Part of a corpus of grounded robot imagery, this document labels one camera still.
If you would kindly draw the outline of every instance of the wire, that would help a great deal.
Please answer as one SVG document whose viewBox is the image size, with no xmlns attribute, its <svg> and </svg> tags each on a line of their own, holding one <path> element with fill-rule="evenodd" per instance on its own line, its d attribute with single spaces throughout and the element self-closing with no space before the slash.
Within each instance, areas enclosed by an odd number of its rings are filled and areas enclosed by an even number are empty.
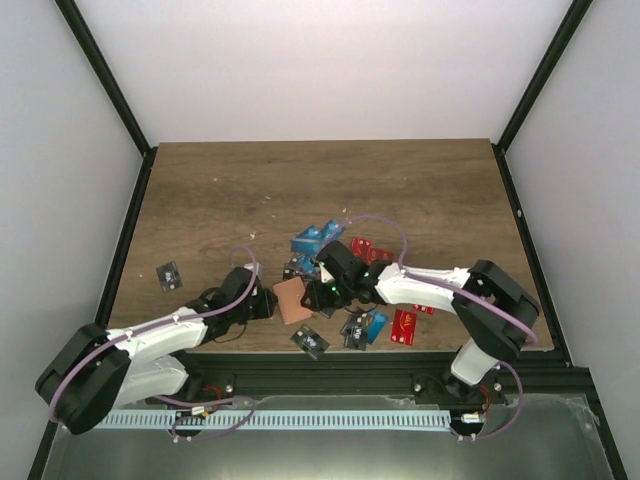
<svg viewBox="0 0 640 480">
<path fill-rule="evenodd" d="M 223 398 L 221 400 L 212 400 L 210 402 L 201 402 L 201 403 L 189 403 L 189 402 L 182 402 L 180 400 L 174 400 L 173 398 L 169 398 L 169 397 L 165 397 L 164 395 L 157 395 L 155 398 L 157 398 L 158 400 L 161 400 L 165 403 L 168 403 L 169 405 L 175 405 L 177 407 L 194 407 L 194 406 L 199 406 L 199 407 L 216 407 L 218 405 L 227 405 L 229 403 L 239 403 L 239 402 L 249 402 L 251 405 L 251 410 L 249 411 L 249 413 L 242 419 L 240 420 L 238 423 L 236 423 L 235 425 L 232 425 L 231 427 L 222 430 L 220 432 L 216 432 L 216 433 L 212 433 L 211 435 L 198 435 L 196 437 L 191 437 L 191 440 L 189 441 L 195 441 L 195 442 L 201 442 L 203 440 L 211 440 L 214 438 L 219 438 L 222 437 L 224 435 L 228 435 L 231 432 L 235 432 L 238 428 L 240 428 L 242 425 L 244 425 L 245 423 L 247 423 L 251 417 L 253 417 L 253 415 L 256 413 L 256 402 L 253 398 L 250 397 L 232 397 L 232 398 Z M 176 432 L 176 427 L 178 427 L 182 422 L 191 419 L 191 418 L 200 418 L 194 415 L 188 415 L 185 417 L 182 417 L 178 420 L 176 420 L 176 422 L 172 425 L 171 427 L 171 433 L 173 434 L 173 438 L 174 441 L 176 441 L 176 439 L 179 437 L 178 433 Z"/>
<path fill-rule="evenodd" d="M 235 337 L 233 337 L 233 338 L 228 338 L 227 340 L 222 340 L 222 341 L 220 341 L 220 342 L 214 338 L 214 339 L 213 339 L 213 342 L 214 342 L 214 343 L 228 343 L 228 342 L 233 342 L 234 340 L 237 340 L 237 339 L 239 339 L 242 335 L 244 335 L 244 332 L 246 332 L 246 331 L 247 331 L 247 324 L 245 323 L 245 324 L 242 326 L 242 331 L 241 331 L 238 335 L 236 335 Z"/>
<path fill-rule="evenodd" d="M 520 416 L 520 412 L 522 411 L 522 405 L 524 404 L 524 390 L 522 388 L 522 381 L 520 380 L 520 376 L 518 375 L 518 372 L 516 372 L 515 368 L 513 368 L 507 362 L 498 362 L 498 364 L 502 365 L 504 368 L 509 370 L 509 372 L 511 372 L 511 375 L 513 375 L 513 378 L 516 381 L 516 385 L 518 386 L 518 404 L 516 405 L 516 411 L 513 412 L 513 415 L 511 416 L 509 421 L 499 429 L 494 430 L 491 433 L 487 433 L 486 435 L 477 435 L 475 438 L 471 436 L 461 435 L 458 432 L 456 432 L 453 429 L 453 427 L 450 427 L 451 433 L 454 434 L 456 437 L 461 438 L 463 440 L 472 440 L 472 441 L 488 440 L 489 438 L 497 437 L 501 433 L 506 432 L 509 428 L 511 428 L 511 426 L 516 422 L 516 420 Z"/>
<path fill-rule="evenodd" d="M 129 330 L 129 332 L 131 332 L 130 334 L 120 335 L 118 337 L 115 337 L 103 343 L 102 345 L 97 347 L 95 350 L 93 350 L 91 353 L 89 353 L 86 357 L 84 357 L 82 360 L 80 360 L 77 363 L 77 365 L 73 367 L 71 371 L 67 374 L 67 376 L 60 382 L 60 385 L 56 389 L 55 393 L 51 397 L 51 401 L 49 402 L 49 412 L 48 412 L 49 421 L 54 423 L 60 423 L 60 420 L 56 417 L 56 413 L 55 413 L 58 402 L 60 401 L 60 397 L 62 396 L 66 388 L 69 386 L 71 381 L 82 371 L 82 369 L 86 367 L 92 360 L 100 356 L 100 354 L 106 351 L 107 349 L 111 348 L 114 345 L 117 345 L 120 342 L 129 340 L 130 337 L 137 336 L 142 333 L 146 333 L 160 327 L 164 327 L 165 325 L 169 325 L 171 323 L 182 323 L 190 320 L 200 320 L 202 318 L 220 315 L 221 313 L 228 312 L 232 308 L 235 308 L 242 301 L 244 301 L 244 299 L 247 298 L 247 296 L 250 295 L 251 291 L 253 290 L 253 285 L 256 281 L 256 272 L 258 271 L 258 261 L 256 260 L 255 254 L 248 247 L 245 247 L 244 245 L 238 245 L 236 247 L 233 247 L 229 252 L 229 259 L 231 259 L 231 256 L 233 255 L 233 253 L 237 250 L 246 251 L 249 254 L 249 257 L 251 258 L 251 263 L 253 265 L 253 270 L 251 272 L 251 280 L 249 280 L 249 285 L 247 286 L 246 290 L 242 292 L 242 295 L 240 295 L 236 300 L 234 300 L 230 304 L 225 305 L 224 307 L 219 308 L 217 310 L 212 310 L 206 313 L 184 315 L 182 317 L 178 317 L 177 315 L 170 316 L 169 318 L 165 318 L 165 319 L 158 320 L 157 322 L 149 323 L 137 329 L 130 329 Z M 199 406 L 199 405 L 200 404 L 193 404 L 188 406 Z"/>
<path fill-rule="evenodd" d="M 338 226 L 338 228 L 336 228 L 334 230 L 334 232 L 327 237 L 327 239 L 325 240 L 325 243 L 323 244 L 323 247 L 324 247 L 324 245 L 326 245 L 327 243 L 329 243 L 331 241 L 331 239 L 337 234 L 337 232 L 341 231 L 347 225 L 351 225 L 352 223 L 354 223 L 357 220 L 378 220 L 378 221 L 381 221 L 381 222 L 384 222 L 384 223 L 388 223 L 389 225 L 391 225 L 392 227 L 394 227 L 398 231 L 398 233 L 400 234 L 400 236 L 402 238 L 402 251 L 400 252 L 400 255 L 398 256 L 398 267 L 400 268 L 400 271 L 407 278 L 412 278 L 413 280 L 417 280 L 419 282 L 423 282 L 423 283 L 426 283 L 426 284 L 429 284 L 429 285 L 433 285 L 435 287 L 440 287 L 440 288 L 444 288 L 446 290 L 450 290 L 453 293 L 457 293 L 458 295 L 460 295 L 462 297 L 465 297 L 466 299 L 468 299 L 468 300 L 470 300 L 470 301 L 472 301 L 474 303 L 477 303 L 481 307 L 485 308 L 486 310 L 490 311 L 491 313 L 494 313 L 494 314 L 498 315 L 499 317 L 501 317 L 505 321 L 509 322 L 510 324 L 514 325 L 515 327 L 517 327 L 520 330 L 522 330 L 525 334 L 527 334 L 532 340 L 531 343 L 528 344 L 529 346 L 538 344 L 538 336 L 535 334 L 535 332 L 533 330 L 531 330 L 531 328 L 529 328 L 527 325 L 522 323 L 520 320 L 518 320 L 513 315 L 510 315 L 509 313 L 505 312 L 504 310 L 499 309 L 498 307 L 496 307 L 492 303 L 489 303 L 486 300 L 484 300 L 483 298 L 481 298 L 481 297 L 479 297 L 477 295 L 474 295 L 473 293 L 467 292 L 466 290 L 463 290 L 462 288 L 456 287 L 455 285 L 451 285 L 451 284 L 449 284 L 447 282 L 443 282 L 443 281 L 437 280 L 435 278 L 426 277 L 426 276 L 423 276 L 423 275 L 416 275 L 415 273 L 411 273 L 408 270 L 406 270 L 404 268 L 403 261 L 404 261 L 405 255 L 407 254 L 407 251 L 409 250 L 409 243 L 407 241 L 407 235 L 404 233 L 404 230 L 402 229 L 402 227 L 400 227 L 400 225 L 398 225 L 393 220 L 389 220 L 388 218 L 381 217 L 381 216 L 378 216 L 378 215 L 358 215 L 356 217 L 352 217 L 352 218 L 346 220 L 343 224 L 340 224 Z"/>
</svg>

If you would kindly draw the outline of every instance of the white wall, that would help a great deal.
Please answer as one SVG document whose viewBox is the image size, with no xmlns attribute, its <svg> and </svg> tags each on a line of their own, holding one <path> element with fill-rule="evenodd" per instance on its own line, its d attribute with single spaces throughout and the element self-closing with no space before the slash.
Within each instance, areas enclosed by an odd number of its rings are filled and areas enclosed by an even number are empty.
<svg viewBox="0 0 640 480">
<path fill-rule="evenodd" d="M 573 358 L 640 478 L 640 2 L 593 2 L 508 152 Z"/>
<path fill-rule="evenodd" d="M 570 0 L 79 0 L 152 144 L 502 133 Z"/>
<path fill-rule="evenodd" d="M 0 16 L 0 448 L 26 478 L 46 425 L 34 383 L 93 321 L 140 156 L 55 3 Z"/>
</svg>

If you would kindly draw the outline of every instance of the wood grain surface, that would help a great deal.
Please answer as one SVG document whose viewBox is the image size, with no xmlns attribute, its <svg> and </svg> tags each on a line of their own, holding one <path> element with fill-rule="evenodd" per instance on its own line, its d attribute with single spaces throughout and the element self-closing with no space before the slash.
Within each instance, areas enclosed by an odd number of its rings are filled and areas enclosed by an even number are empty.
<svg viewBox="0 0 640 480">
<path fill-rule="evenodd" d="M 423 268 L 471 267 L 489 259 L 535 293 L 517 228 L 488 140 L 162 144 L 144 198 L 110 327 L 167 315 L 221 283 L 229 249 L 247 245 L 265 266 L 263 283 L 282 280 L 289 240 L 329 219 L 375 214 L 398 222 L 409 239 L 405 263 Z M 386 224 L 352 225 L 343 240 L 364 236 L 400 252 Z M 156 267 L 175 261 L 184 286 L 165 293 Z M 248 259 L 238 255 L 236 264 Z M 397 306 L 374 350 L 453 350 L 469 338 L 452 314 L 420 314 L 413 347 L 390 341 Z M 305 321 L 343 350 L 344 311 Z M 297 351 L 298 325 L 274 318 L 249 323 L 238 340 L 209 343 L 211 351 Z M 544 319 L 536 323 L 543 348 L 552 348 Z M 228 337 L 239 333 L 234 326 Z"/>
</svg>

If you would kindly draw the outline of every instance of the scattered electronic parts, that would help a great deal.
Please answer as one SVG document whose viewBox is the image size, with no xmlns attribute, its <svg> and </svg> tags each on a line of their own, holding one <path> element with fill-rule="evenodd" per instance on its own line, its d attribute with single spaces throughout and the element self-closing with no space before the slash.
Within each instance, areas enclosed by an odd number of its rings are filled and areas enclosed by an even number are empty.
<svg viewBox="0 0 640 480">
<path fill-rule="evenodd" d="M 418 305 L 417 303 L 414 303 L 412 308 L 416 312 L 426 313 L 427 315 L 433 315 L 434 312 L 436 311 L 436 309 L 433 307 L 425 307 L 424 305 Z"/>
<path fill-rule="evenodd" d="M 349 315 L 347 322 L 340 330 L 344 336 L 344 346 L 351 350 L 365 351 L 369 340 L 369 328 L 375 317 L 362 309 L 357 309 L 355 313 Z"/>
<path fill-rule="evenodd" d="M 161 267 L 156 268 L 160 286 L 165 292 L 170 292 L 182 286 L 182 278 L 178 272 L 176 262 L 169 262 Z"/>
<path fill-rule="evenodd" d="M 373 242 L 366 238 L 353 237 L 349 249 L 360 260 L 370 265 L 374 260 L 393 262 L 393 253 L 381 248 L 373 248 Z"/>
<path fill-rule="evenodd" d="M 382 250 L 381 248 L 370 248 L 367 250 L 367 264 L 371 265 L 374 260 L 388 260 L 393 262 L 393 253 L 388 250 Z"/>
<path fill-rule="evenodd" d="M 311 317 L 313 312 L 300 304 L 305 294 L 304 282 L 294 277 L 273 286 L 273 293 L 278 297 L 282 321 L 285 325 L 300 322 Z"/>
<path fill-rule="evenodd" d="M 291 240 L 291 251 L 308 257 L 315 257 L 329 239 L 333 241 L 340 238 L 344 228 L 338 232 L 339 227 L 340 224 L 333 220 L 329 220 L 322 228 L 311 225 Z"/>
<path fill-rule="evenodd" d="M 367 341 L 369 342 L 369 345 L 371 345 L 373 342 L 376 341 L 376 338 L 378 338 L 378 334 L 382 331 L 384 326 L 387 324 L 387 320 L 389 320 L 389 317 L 387 317 L 382 312 L 373 312 L 372 315 L 373 315 L 373 322 L 371 322 L 371 325 L 369 326 L 369 336 L 367 339 Z"/>
<path fill-rule="evenodd" d="M 413 345 L 413 335 L 416 331 L 418 315 L 406 310 L 396 310 L 391 329 L 391 341 L 403 345 Z"/>
<path fill-rule="evenodd" d="M 313 259 L 306 255 L 296 254 L 284 264 L 283 280 L 300 277 L 303 281 L 311 281 L 320 276 L 320 268 Z"/>
<path fill-rule="evenodd" d="M 302 325 L 296 330 L 291 341 L 314 360 L 318 360 L 329 348 L 329 342 L 307 325 Z"/>
<path fill-rule="evenodd" d="M 371 248 L 372 242 L 371 240 L 367 240 L 366 238 L 353 237 L 351 239 L 350 250 L 356 257 L 360 260 L 367 261 L 367 252 L 369 248 Z"/>
</svg>

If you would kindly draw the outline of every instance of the purple cable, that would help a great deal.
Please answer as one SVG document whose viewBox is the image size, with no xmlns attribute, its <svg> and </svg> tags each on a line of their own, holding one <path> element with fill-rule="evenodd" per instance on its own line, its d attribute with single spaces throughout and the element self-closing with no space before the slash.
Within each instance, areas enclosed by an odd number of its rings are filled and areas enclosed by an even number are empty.
<svg viewBox="0 0 640 480">
<path fill-rule="evenodd" d="M 520 380 L 518 373 L 516 372 L 515 368 L 513 368 L 507 362 L 498 362 L 498 364 L 502 365 L 504 368 L 509 370 L 511 372 L 511 375 L 513 375 L 513 378 L 516 381 L 516 385 L 518 386 L 518 405 L 516 405 L 516 411 L 513 412 L 513 416 L 509 419 L 507 423 L 505 423 L 502 427 L 500 427 L 497 430 L 494 430 L 491 433 L 487 433 L 486 435 L 477 435 L 475 437 L 475 440 L 488 440 L 489 438 L 497 437 L 501 433 L 504 433 L 506 430 L 511 428 L 511 426 L 516 422 L 516 420 L 520 416 L 520 412 L 522 411 L 522 405 L 524 404 L 524 389 L 522 388 L 522 381 Z M 453 427 L 451 428 L 451 433 L 458 438 L 474 441 L 473 437 L 460 435 L 458 432 L 456 432 L 453 429 Z"/>
<path fill-rule="evenodd" d="M 443 281 L 437 280 L 435 278 L 425 277 L 425 276 L 422 276 L 422 275 L 416 275 L 414 273 L 408 272 L 404 268 L 404 265 L 403 265 L 404 257 L 407 254 L 407 250 L 409 250 L 409 244 L 407 242 L 407 235 L 404 233 L 404 230 L 402 230 L 402 227 L 400 227 L 400 225 L 398 225 L 393 220 L 389 220 L 388 218 L 380 217 L 378 215 L 358 215 L 357 217 L 350 218 L 347 221 L 345 221 L 343 224 L 341 224 L 331 235 L 329 235 L 329 237 L 325 241 L 325 244 L 329 243 L 331 241 L 331 239 L 336 235 L 336 233 L 339 232 L 342 228 L 346 227 L 347 225 L 351 225 L 356 220 L 378 220 L 378 221 L 381 221 L 381 222 L 384 222 L 384 223 L 388 223 L 389 225 L 391 225 L 392 227 L 394 227 L 398 231 L 398 233 L 402 237 L 402 251 L 400 252 L 400 255 L 398 256 L 398 267 L 400 268 L 401 271 L 403 271 L 403 274 L 407 278 L 412 278 L 413 280 L 417 280 L 417 281 L 422 282 L 422 283 L 427 283 L 427 284 L 433 285 L 435 287 L 440 287 L 440 288 L 444 288 L 446 290 L 450 290 L 453 293 L 457 293 L 458 295 L 460 295 L 462 297 L 465 297 L 465 298 L 467 298 L 468 300 L 471 300 L 474 303 L 477 303 L 481 307 L 489 310 L 491 313 L 494 313 L 494 314 L 498 315 L 499 317 L 501 317 L 505 321 L 509 322 L 510 324 L 514 325 L 515 327 L 519 328 L 524 333 L 526 333 L 531 338 L 531 343 L 527 344 L 527 346 L 532 346 L 532 345 L 537 345 L 538 344 L 538 336 L 535 334 L 535 332 L 533 330 L 531 330 L 528 326 L 526 326 L 524 323 L 522 323 L 520 320 L 518 320 L 513 315 L 508 314 L 504 310 L 500 310 L 498 307 L 496 307 L 492 303 L 489 303 L 486 300 L 478 297 L 477 295 L 474 295 L 473 293 L 467 292 L 466 290 L 463 290 L 462 288 L 456 287 L 455 285 L 451 285 L 451 284 L 449 284 L 447 282 L 443 282 Z"/>
<path fill-rule="evenodd" d="M 237 403 L 237 402 L 251 402 L 251 410 L 249 411 L 249 413 L 242 419 L 240 420 L 238 423 L 236 423 L 235 425 L 232 425 L 231 427 L 222 430 L 220 432 L 216 432 L 216 433 L 212 433 L 210 435 L 197 435 L 194 437 L 191 437 L 191 441 L 193 442 L 201 442 L 203 440 L 212 440 L 214 438 L 219 438 L 222 437 L 224 435 L 228 435 L 229 433 L 235 432 L 237 429 L 239 429 L 242 425 L 244 425 L 245 423 L 247 423 L 251 417 L 253 417 L 253 415 L 256 413 L 256 403 L 255 401 L 250 398 L 250 397 L 233 397 L 233 398 L 223 398 L 221 400 L 212 400 L 210 402 L 203 402 L 203 403 L 197 403 L 197 404 L 193 404 L 193 403 L 189 403 L 189 402 L 181 402 L 180 400 L 174 400 L 172 398 L 169 397 L 165 397 L 163 395 L 158 395 L 155 398 L 157 398 L 158 400 L 161 400 L 165 403 L 171 404 L 171 405 L 175 405 L 177 407 L 193 407 L 193 406 L 199 406 L 199 407 L 215 407 L 218 405 L 226 405 L 228 403 Z M 176 428 L 182 423 L 185 422 L 191 418 L 200 418 L 194 415 L 189 415 L 189 416 L 185 416 L 182 418 L 179 418 L 175 421 L 175 423 L 171 426 L 171 433 L 173 438 L 178 438 L 179 435 L 176 432 Z"/>
<path fill-rule="evenodd" d="M 256 260 L 256 256 L 254 255 L 254 253 L 244 245 L 238 245 L 236 247 L 233 247 L 229 252 L 229 257 L 231 257 L 233 252 L 237 250 L 244 250 L 249 254 L 249 257 L 251 258 L 251 263 L 253 264 L 253 271 L 252 271 L 251 280 L 249 281 L 249 285 L 247 286 L 247 289 L 244 292 L 242 292 L 242 295 L 240 295 L 236 300 L 231 302 L 229 305 L 225 305 L 224 307 L 219 308 L 217 310 L 212 310 L 211 312 L 184 315 L 182 317 L 179 317 L 178 320 L 174 320 L 174 318 L 171 317 L 165 320 L 161 320 L 159 322 L 145 325 L 144 327 L 140 327 L 138 329 L 132 329 L 133 335 L 139 335 L 141 333 L 149 332 L 151 330 L 164 327 L 165 325 L 169 325 L 170 323 L 174 323 L 174 322 L 186 322 L 189 320 L 196 320 L 201 318 L 213 317 L 215 315 L 220 315 L 221 313 L 227 312 L 232 308 L 236 307 L 238 304 L 240 304 L 240 302 L 242 302 L 253 290 L 253 284 L 256 281 L 256 272 L 258 271 L 258 261 Z M 48 412 L 49 421 L 55 422 L 55 423 L 60 422 L 60 420 L 56 417 L 56 406 L 58 405 L 58 401 L 60 400 L 60 397 L 64 393 L 65 389 L 69 386 L 69 384 L 76 377 L 76 375 L 78 375 L 78 373 L 80 373 L 80 371 L 84 367 L 86 367 L 92 360 L 98 357 L 102 352 L 104 352 L 108 348 L 120 342 L 127 340 L 128 338 L 129 337 L 126 334 L 124 334 L 124 335 L 120 335 L 119 337 L 113 338 L 108 342 L 103 343 L 98 348 L 96 348 L 91 353 L 89 353 L 86 357 L 84 357 L 82 360 L 80 360 L 78 364 L 71 369 L 68 375 L 64 377 L 62 382 L 60 382 L 60 386 L 53 394 L 53 397 L 51 397 L 51 401 L 49 402 L 49 412 Z"/>
</svg>

